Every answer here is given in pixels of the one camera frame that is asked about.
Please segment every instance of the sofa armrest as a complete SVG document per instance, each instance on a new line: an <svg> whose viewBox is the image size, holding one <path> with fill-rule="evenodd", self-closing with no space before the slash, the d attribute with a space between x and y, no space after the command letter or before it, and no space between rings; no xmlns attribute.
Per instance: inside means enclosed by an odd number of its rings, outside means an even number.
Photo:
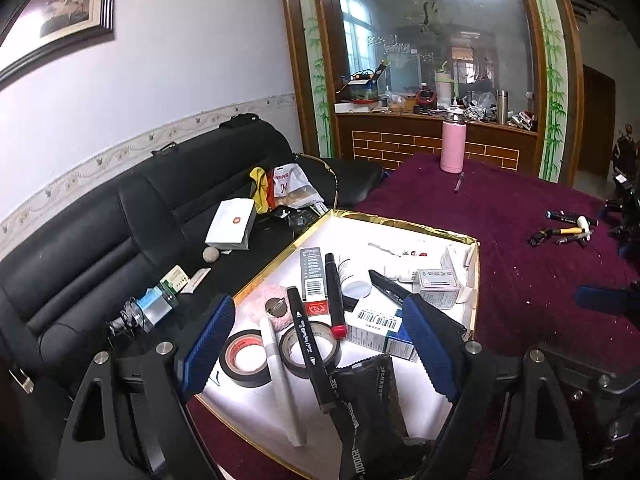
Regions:
<svg viewBox="0 0 640 480"><path fill-rule="evenodd" d="M338 208L353 209L375 189L384 178L380 164L370 160L323 158L338 177ZM299 156L296 162L305 172L327 207L334 205L335 180L317 160Z"/></svg>

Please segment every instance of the wooden door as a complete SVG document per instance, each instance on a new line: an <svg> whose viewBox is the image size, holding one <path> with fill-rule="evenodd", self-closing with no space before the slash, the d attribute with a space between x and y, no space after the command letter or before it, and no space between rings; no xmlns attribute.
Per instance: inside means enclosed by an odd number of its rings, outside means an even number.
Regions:
<svg viewBox="0 0 640 480"><path fill-rule="evenodd" d="M616 82L584 65L584 121L578 170L607 177L616 129Z"/></svg>

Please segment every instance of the doorway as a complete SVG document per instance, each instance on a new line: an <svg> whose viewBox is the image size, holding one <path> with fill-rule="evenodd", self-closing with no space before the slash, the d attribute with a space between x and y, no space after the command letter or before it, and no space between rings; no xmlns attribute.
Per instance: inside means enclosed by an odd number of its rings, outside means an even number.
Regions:
<svg viewBox="0 0 640 480"><path fill-rule="evenodd" d="M574 188L606 198L614 187L607 177L616 129L616 82L590 66L582 68L584 121Z"/></svg>

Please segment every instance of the black leather sofa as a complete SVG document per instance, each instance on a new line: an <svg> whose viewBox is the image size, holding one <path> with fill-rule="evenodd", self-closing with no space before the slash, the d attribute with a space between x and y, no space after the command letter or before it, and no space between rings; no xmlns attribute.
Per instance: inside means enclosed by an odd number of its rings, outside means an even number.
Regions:
<svg viewBox="0 0 640 480"><path fill-rule="evenodd" d="M27 396L11 381L4 395L12 397L9 406L21 412L24 426L49 435L47 464L37 467L41 476L52 474L69 397L92 357L106 348L105 322L174 265L188 275L208 266L204 239L220 201L248 197L255 166L270 170L293 160L288 142L270 124L238 116L98 186L0 262L0 357L35 384ZM332 206L333 176L319 162L298 163ZM369 161L328 163L338 176L340 208L353 208L383 177L382 167ZM282 222L257 223L250 250L222 256L196 294L180 300L197 308L215 293L235 294L292 240ZM34 428L23 429L27 449L38 447Z"/></svg>

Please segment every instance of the brick pattern panel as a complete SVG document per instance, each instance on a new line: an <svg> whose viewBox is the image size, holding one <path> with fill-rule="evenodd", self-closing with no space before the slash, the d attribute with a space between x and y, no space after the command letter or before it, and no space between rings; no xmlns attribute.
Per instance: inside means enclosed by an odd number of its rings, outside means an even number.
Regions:
<svg viewBox="0 0 640 480"><path fill-rule="evenodd" d="M442 139L376 132L353 132L353 155L380 162L386 170L396 170L414 153L435 153L442 151ZM520 158L519 150L509 150L498 146L465 144L465 158L480 160L486 164L505 170L516 171Z"/></svg>

